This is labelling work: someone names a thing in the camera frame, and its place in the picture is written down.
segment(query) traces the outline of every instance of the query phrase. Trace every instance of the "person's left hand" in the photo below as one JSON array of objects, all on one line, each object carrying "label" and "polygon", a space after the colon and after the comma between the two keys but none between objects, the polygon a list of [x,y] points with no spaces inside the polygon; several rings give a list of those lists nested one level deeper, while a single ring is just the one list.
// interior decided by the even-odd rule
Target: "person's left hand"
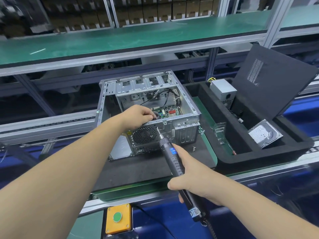
[{"label": "person's left hand", "polygon": [[151,109],[140,105],[131,106],[117,116],[121,119],[123,132],[138,129],[144,123],[156,118]]}]

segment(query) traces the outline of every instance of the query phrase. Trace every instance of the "green button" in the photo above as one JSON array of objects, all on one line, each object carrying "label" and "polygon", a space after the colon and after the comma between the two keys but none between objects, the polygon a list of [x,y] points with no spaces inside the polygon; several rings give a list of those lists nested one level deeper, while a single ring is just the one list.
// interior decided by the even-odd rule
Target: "green button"
[{"label": "green button", "polygon": [[120,212],[116,212],[116,213],[113,215],[113,221],[114,221],[114,222],[119,222],[121,219],[122,219],[122,214],[121,214]]}]

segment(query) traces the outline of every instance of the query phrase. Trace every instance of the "forearm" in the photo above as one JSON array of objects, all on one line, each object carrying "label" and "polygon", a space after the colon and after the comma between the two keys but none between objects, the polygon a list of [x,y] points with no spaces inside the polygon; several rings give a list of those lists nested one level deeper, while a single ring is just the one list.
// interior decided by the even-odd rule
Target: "forearm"
[{"label": "forearm", "polygon": [[258,239],[319,238],[319,228],[229,178],[218,200]]},{"label": "forearm", "polygon": [[110,118],[3,188],[0,238],[66,238],[121,131]]}]

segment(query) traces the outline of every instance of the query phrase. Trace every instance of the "screwdriver handle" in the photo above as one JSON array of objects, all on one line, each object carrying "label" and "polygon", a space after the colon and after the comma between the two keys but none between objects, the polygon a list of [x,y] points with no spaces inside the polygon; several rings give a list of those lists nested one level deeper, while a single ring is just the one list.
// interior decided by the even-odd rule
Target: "screwdriver handle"
[{"label": "screwdriver handle", "polygon": [[[173,177],[183,175],[185,173],[185,168],[172,143],[164,137],[159,141],[159,145]],[[187,190],[180,190],[179,193],[193,220],[202,221],[206,217],[207,212],[205,211],[201,197]]]}]

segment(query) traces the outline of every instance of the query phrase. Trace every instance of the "clear plastic piece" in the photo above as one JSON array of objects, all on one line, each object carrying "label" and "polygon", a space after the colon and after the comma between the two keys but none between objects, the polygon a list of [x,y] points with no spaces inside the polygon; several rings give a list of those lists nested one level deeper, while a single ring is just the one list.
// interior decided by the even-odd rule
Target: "clear plastic piece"
[{"label": "clear plastic piece", "polygon": [[213,127],[213,131],[217,136],[217,139],[220,144],[225,144],[225,131],[226,131],[226,122],[216,123]]}]

